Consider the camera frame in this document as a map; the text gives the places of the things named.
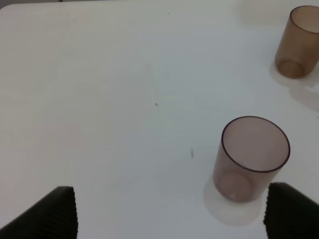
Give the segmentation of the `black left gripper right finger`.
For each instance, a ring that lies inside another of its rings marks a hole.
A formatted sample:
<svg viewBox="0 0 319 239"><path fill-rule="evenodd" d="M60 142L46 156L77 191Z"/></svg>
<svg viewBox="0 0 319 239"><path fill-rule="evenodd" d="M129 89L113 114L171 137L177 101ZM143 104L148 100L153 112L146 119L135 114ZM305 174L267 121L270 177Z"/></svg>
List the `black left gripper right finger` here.
<svg viewBox="0 0 319 239"><path fill-rule="evenodd" d="M271 183L263 223L269 239L317 239L319 204L287 183Z"/></svg>

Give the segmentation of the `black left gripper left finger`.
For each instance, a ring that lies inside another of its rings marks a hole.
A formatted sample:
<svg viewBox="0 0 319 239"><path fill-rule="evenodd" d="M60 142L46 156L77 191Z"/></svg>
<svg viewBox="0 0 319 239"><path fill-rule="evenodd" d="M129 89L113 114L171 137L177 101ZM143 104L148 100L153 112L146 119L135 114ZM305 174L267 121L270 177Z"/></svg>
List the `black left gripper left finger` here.
<svg viewBox="0 0 319 239"><path fill-rule="evenodd" d="M0 229L2 239L75 239L78 218L74 188L58 186Z"/></svg>

